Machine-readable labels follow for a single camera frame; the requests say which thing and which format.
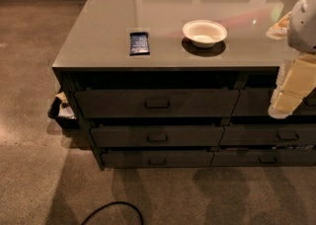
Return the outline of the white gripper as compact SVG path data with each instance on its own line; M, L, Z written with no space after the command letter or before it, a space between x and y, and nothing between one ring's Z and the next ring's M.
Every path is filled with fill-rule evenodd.
M268 38L285 39L291 13L285 14L266 33ZM268 114L272 118L285 119L292 115L303 99L316 88L316 58L297 58L289 67L280 91L274 90Z

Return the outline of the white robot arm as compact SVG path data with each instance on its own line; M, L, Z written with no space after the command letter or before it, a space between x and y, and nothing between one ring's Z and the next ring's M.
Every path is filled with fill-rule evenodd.
M316 88L316 0L299 0L267 31L267 37L287 39L299 54L279 67L268 114L284 119Z

